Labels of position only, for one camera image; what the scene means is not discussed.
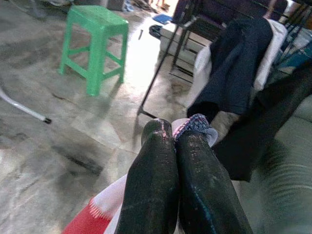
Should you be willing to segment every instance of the stool seat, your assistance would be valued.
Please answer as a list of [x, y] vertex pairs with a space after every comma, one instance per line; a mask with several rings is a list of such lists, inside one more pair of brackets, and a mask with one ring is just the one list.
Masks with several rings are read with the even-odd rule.
[[[91, 34], [90, 45], [81, 48], [70, 49], [71, 33], [73, 24], [78, 24]], [[121, 56], [115, 55], [106, 50], [107, 41], [110, 37], [122, 35]], [[99, 94], [101, 81], [103, 79], [119, 75], [119, 82], [123, 82], [124, 66], [126, 60], [128, 39], [128, 21], [102, 6], [72, 6], [68, 12], [67, 25], [64, 36], [62, 59], [59, 72], [64, 74], [65, 66], [71, 67], [74, 71], [87, 79], [87, 94], [96, 96]], [[87, 70], [82, 68], [68, 56], [80, 52], [89, 52]], [[103, 72], [105, 58], [119, 64], [108, 73]]]

